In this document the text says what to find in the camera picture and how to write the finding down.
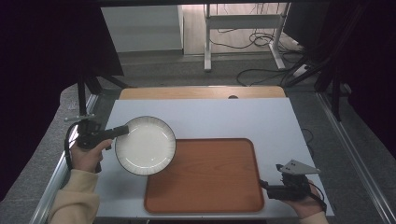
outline wooden tray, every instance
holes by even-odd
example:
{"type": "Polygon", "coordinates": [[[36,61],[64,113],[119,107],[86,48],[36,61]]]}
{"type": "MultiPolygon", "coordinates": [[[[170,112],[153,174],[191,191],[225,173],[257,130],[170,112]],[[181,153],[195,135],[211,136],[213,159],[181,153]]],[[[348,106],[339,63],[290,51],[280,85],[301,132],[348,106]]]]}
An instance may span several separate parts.
{"type": "Polygon", "coordinates": [[[148,177],[150,213],[257,212],[263,206],[254,147],[245,138],[177,140],[172,162],[148,177]]]}

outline sweater sleeve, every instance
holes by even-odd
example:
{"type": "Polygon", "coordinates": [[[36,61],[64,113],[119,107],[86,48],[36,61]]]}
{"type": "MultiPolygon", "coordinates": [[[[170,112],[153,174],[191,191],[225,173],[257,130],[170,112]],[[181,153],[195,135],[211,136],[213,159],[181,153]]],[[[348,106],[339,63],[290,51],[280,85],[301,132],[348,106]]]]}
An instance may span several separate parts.
{"type": "Polygon", "coordinates": [[[49,223],[93,223],[99,207],[99,195],[93,193],[98,175],[72,170],[70,179],[59,189],[49,211],[49,223]]]}
{"type": "Polygon", "coordinates": [[[300,219],[300,224],[328,224],[324,212],[316,213],[310,217],[300,219]]]}

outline white table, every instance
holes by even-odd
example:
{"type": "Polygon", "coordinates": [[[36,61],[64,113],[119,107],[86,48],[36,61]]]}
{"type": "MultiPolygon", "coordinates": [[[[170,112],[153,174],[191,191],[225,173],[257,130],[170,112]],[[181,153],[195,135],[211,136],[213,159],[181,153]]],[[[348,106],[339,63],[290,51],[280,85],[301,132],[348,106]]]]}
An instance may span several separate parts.
{"type": "MultiPolygon", "coordinates": [[[[289,98],[258,99],[178,99],[118,100],[112,109],[107,129],[140,116],[164,120],[177,139],[246,137],[255,147],[260,177],[271,185],[280,185],[276,164],[291,159],[315,166],[307,149],[289,98]]],[[[264,190],[264,208],[257,213],[154,215],[144,208],[147,178],[124,170],[113,149],[104,152],[103,171],[96,192],[101,197],[98,217],[142,219],[200,218],[277,218],[296,217],[284,203],[268,199],[264,190]]],[[[323,189],[318,175],[309,175],[323,189]]],[[[333,211],[328,206],[328,216],[333,211]]]]}

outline aluminum rail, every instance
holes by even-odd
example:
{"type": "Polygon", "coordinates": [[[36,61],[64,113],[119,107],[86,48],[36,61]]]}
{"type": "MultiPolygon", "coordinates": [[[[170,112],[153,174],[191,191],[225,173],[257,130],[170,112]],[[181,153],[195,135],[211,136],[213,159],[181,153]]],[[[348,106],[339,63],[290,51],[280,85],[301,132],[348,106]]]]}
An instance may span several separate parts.
{"type": "Polygon", "coordinates": [[[366,188],[369,196],[371,197],[373,204],[378,211],[378,214],[381,216],[384,223],[396,224],[396,217],[389,206],[387,198],[385,197],[381,188],[373,179],[373,176],[370,174],[367,166],[364,164],[363,159],[359,154],[359,151],[356,149],[355,145],[350,139],[347,131],[343,126],[343,123],[338,121],[337,118],[333,115],[331,110],[331,104],[327,99],[325,93],[319,92],[317,93],[317,97],[330,123],[332,124],[335,133],[340,139],[341,144],[346,151],[346,154],[349,156],[352,165],[355,167],[355,170],[358,173],[363,186],[366,188]]]}
{"type": "MultiPolygon", "coordinates": [[[[96,104],[98,96],[91,95],[87,102],[87,111],[92,111],[94,105],[96,104]]],[[[70,140],[75,139],[78,136],[77,126],[73,129],[70,134],[70,140]]],[[[43,196],[38,202],[37,208],[30,219],[29,224],[42,224],[46,223],[47,217],[52,206],[53,200],[55,199],[58,189],[62,186],[64,178],[68,173],[68,168],[66,164],[66,159],[64,158],[64,153],[59,159],[58,164],[49,180],[49,183],[44,190],[43,196]]]]}

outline wooden edge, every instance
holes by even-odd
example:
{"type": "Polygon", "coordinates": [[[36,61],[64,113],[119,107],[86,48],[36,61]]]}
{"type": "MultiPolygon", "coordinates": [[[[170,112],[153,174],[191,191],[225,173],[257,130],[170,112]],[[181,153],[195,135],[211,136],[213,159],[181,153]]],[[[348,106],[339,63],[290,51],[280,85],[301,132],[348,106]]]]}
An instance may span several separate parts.
{"type": "Polygon", "coordinates": [[[120,100],[133,99],[228,99],[282,98],[285,92],[278,86],[262,87],[150,87],[122,90],[120,100]]]}

